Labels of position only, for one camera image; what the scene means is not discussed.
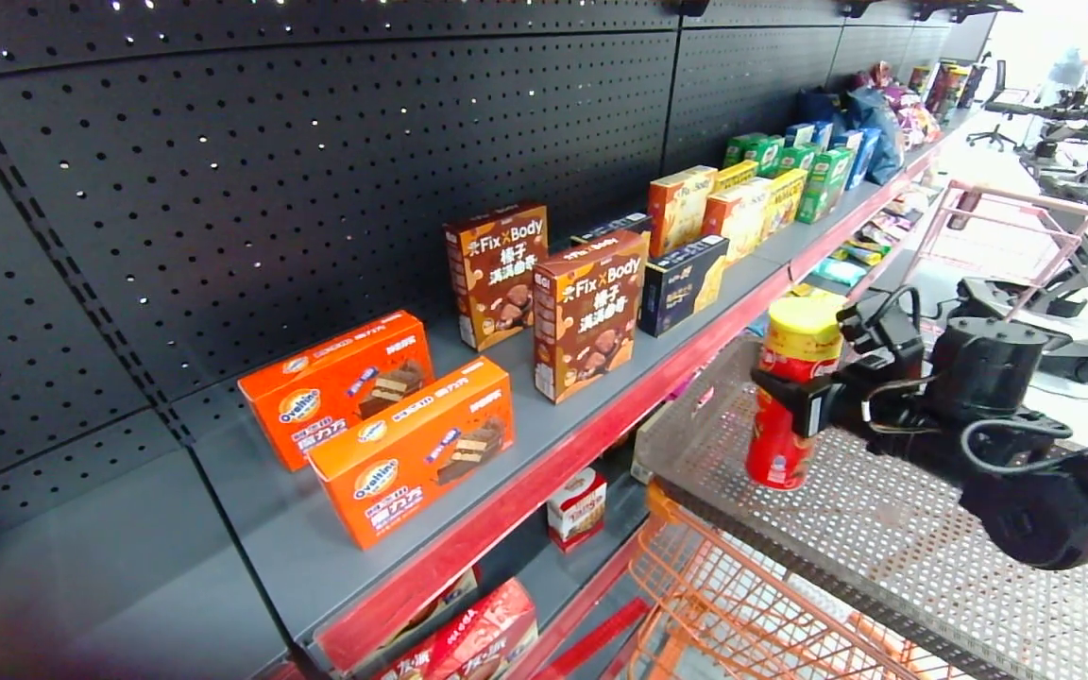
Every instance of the chocolate wafer image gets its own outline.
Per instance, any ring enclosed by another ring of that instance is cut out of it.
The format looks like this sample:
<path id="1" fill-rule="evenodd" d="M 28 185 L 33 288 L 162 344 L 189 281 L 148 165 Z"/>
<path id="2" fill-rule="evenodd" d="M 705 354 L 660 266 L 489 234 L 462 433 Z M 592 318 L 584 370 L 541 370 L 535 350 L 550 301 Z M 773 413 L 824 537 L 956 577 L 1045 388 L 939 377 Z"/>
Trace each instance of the chocolate wafer image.
<path id="1" fill-rule="evenodd" d="M 350 387 L 347 391 L 347 396 L 354 397 L 355 395 L 358 395 L 359 391 L 362 391 L 363 384 L 366 384 L 369 380 L 374 379 L 379 374 L 380 370 L 376 369 L 376 367 L 374 366 L 367 367 L 363 370 L 363 373 L 359 374 L 359 380 L 355 380 L 354 383 L 350 383 Z"/>
<path id="2" fill-rule="evenodd" d="M 483 465 L 497 453 L 502 452 L 502 435 L 505 433 L 505 425 L 500 420 L 492 418 L 484 422 L 479 429 L 459 435 L 456 441 L 456 450 L 448 459 L 444 468 L 440 469 L 437 482 L 450 483 L 465 477 L 470 470 Z"/>
<path id="3" fill-rule="evenodd" d="M 432 448 L 431 455 L 426 457 L 428 463 L 433 463 L 433 461 L 438 460 L 441 454 L 444 453 L 447 447 L 449 447 L 450 443 L 459 440 L 459 436 L 461 436 L 461 431 L 456 430 L 455 428 L 448 430 L 447 434 L 444 434 L 444 438 L 441 440 L 440 445 L 436 445 L 435 448 Z"/>
<path id="4" fill-rule="evenodd" d="M 372 391 L 359 401 L 359 415 L 367 420 L 405 399 L 412 392 L 422 391 L 422 369 L 408 361 L 396 370 L 375 375 Z"/>

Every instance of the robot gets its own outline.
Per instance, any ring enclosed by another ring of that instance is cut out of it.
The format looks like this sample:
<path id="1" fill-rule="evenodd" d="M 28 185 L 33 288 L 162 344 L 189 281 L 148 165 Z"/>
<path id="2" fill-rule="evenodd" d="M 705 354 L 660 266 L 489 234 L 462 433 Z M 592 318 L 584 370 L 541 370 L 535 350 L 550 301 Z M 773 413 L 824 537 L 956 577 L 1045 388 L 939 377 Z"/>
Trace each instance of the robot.
<path id="1" fill-rule="evenodd" d="M 899 305 L 905 294 L 912 314 Z M 811 383 L 758 368 L 752 378 L 793 413 L 795 434 L 839 426 L 870 453 L 957 487 L 960 506 L 1013 559 L 1039 569 L 1088 562 L 1088 448 L 1054 447 L 1070 428 L 1022 405 L 1049 336 L 1018 322 L 951 319 L 924 374 L 919 318 L 915 288 L 868 298 L 838 313 L 858 361 Z"/>

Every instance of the ovaltine logo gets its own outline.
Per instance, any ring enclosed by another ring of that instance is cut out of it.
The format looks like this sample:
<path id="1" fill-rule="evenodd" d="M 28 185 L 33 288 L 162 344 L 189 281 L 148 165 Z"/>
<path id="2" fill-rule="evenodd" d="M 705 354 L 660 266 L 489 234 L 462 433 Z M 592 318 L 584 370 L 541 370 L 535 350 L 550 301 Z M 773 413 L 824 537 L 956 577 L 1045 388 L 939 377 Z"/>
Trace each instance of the ovaltine logo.
<path id="1" fill-rule="evenodd" d="M 284 363 L 284 373 L 299 373 L 299 371 L 306 370 L 308 366 L 310 366 L 310 358 L 297 357 L 295 360 L 288 360 Z"/>
<path id="2" fill-rule="evenodd" d="M 280 422 L 301 422 L 321 406 L 321 391 L 295 391 L 280 401 Z"/>
<path id="3" fill-rule="evenodd" d="M 374 461 L 355 479 L 355 499 L 362 500 L 388 490 L 397 479 L 397 460 Z"/>
<path id="4" fill-rule="evenodd" d="M 370 422 L 359 431 L 359 441 L 366 444 L 368 442 L 380 442 L 388 431 L 390 429 L 384 424 L 383 420 Z"/>

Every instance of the red snack package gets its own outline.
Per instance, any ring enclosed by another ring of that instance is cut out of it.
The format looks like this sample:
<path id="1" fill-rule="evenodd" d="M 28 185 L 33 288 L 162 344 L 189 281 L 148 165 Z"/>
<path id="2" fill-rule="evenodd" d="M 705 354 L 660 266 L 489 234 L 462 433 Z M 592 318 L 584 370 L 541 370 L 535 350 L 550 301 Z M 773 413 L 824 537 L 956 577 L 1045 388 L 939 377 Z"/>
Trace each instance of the red snack package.
<path id="1" fill-rule="evenodd" d="M 531 648 L 535 605 L 511 578 L 381 672 L 380 680 L 491 680 Z"/>

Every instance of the gray shelf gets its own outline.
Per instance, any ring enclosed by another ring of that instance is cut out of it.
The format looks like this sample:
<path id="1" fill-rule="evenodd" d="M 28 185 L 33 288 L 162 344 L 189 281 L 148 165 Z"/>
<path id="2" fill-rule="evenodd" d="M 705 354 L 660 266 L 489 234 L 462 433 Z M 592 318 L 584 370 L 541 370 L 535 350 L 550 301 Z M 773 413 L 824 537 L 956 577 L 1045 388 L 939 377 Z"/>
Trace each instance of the gray shelf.
<path id="1" fill-rule="evenodd" d="M 906 159 L 913 162 L 927 151 Z M 561 405 L 553 405 L 533 386 L 530 336 L 520 334 L 489 349 L 484 354 L 511 376 L 517 443 L 367 552 L 351 543 L 310 469 L 290 474 L 277 463 L 232 383 L 183 397 L 175 409 L 196 438 L 194 448 L 277 615 L 297 641 L 311 646 L 311 634 L 320 625 L 361 603 L 371 586 L 396 572 L 441 531 L 472 519 L 469 515 L 481 500 L 614 404 L 632 383 L 681 353 L 692 337 L 880 189 L 864 183 L 846 194 L 827 219 L 812 225 L 796 223 L 774 235 L 756 254 L 730 268 L 716 305 L 662 337 L 638 334 L 630 362 Z M 429 327 L 428 334 L 436 374 L 477 356 L 461 344 L 454 323 Z"/>
<path id="2" fill-rule="evenodd" d="M 0 533 L 0 677 L 250 677 L 285 653 L 186 452 Z"/>

